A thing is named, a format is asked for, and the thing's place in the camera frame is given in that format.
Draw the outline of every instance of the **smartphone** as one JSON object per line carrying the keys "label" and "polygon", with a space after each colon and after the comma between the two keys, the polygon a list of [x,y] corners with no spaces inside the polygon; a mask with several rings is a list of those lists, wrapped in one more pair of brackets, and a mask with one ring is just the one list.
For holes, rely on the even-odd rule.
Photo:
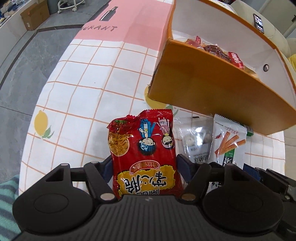
{"label": "smartphone", "polygon": [[254,16],[254,27],[259,31],[261,31],[262,33],[264,33],[262,19],[254,13],[253,13],[253,16]]}

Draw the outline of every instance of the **cartoon girl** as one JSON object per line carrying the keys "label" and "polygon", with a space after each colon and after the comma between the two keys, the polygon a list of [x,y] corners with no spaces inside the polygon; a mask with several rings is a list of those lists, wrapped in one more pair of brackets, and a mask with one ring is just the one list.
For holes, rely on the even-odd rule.
{"label": "cartoon girl", "polygon": [[152,155],[155,152],[155,142],[151,138],[152,131],[155,127],[155,122],[151,126],[148,119],[141,119],[139,132],[141,132],[142,140],[139,141],[139,149],[143,155]]}
{"label": "cartoon girl", "polygon": [[161,141],[164,148],[171,149],[174,146],[173,138],[171,137],[170,122],[168,119],[158,118],[158,125],[163,132],[163,139]]}

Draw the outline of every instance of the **lemon print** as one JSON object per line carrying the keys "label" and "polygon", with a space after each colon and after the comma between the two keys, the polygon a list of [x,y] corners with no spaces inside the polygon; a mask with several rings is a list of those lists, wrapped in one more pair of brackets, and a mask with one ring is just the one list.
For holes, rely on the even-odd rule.
{"label": "lemon print", "polygon": [[34,128],[39,136],[41,136],[42,138],[49,139],[52,137],[54,132],[50,134],[50,131],[51,131],[50,127],[47,129],[47,125],[48,125],[48,117],[42,110],[40,110],[35,117]]}
{"label": "lemon print", "polygon": [[144,91],[145,101],[150,106],[151,109],[171,109],[174,112],[172,105],[167,105],[165,103],[158,102],[156,100],[152,100],[148,97],[149,86],[146,87]]}

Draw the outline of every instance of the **open box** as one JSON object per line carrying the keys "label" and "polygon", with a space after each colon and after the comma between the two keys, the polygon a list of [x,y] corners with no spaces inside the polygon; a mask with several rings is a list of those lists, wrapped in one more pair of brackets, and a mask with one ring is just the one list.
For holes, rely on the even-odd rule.
{"label": "open box", "polygon": [[[260,80],[204,50],[174,40],[200,36],[235,52]],[[177,0],[163,32],[149,98],[205,115],[215,113],[272,134],[296,124],[295,83],[277,47],[209,0]],[[267,72],[263,66],[269,65]]]}

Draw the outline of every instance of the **striped fabric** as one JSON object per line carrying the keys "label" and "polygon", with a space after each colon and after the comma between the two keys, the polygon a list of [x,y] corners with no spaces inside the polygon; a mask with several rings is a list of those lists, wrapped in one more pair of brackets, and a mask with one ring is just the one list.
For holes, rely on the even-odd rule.
{"label": "striped fabric", "polygon": [[0,184],[0,241],[11,241],[20,233],[12,215],[12,204],[18,194],[19,175]]}

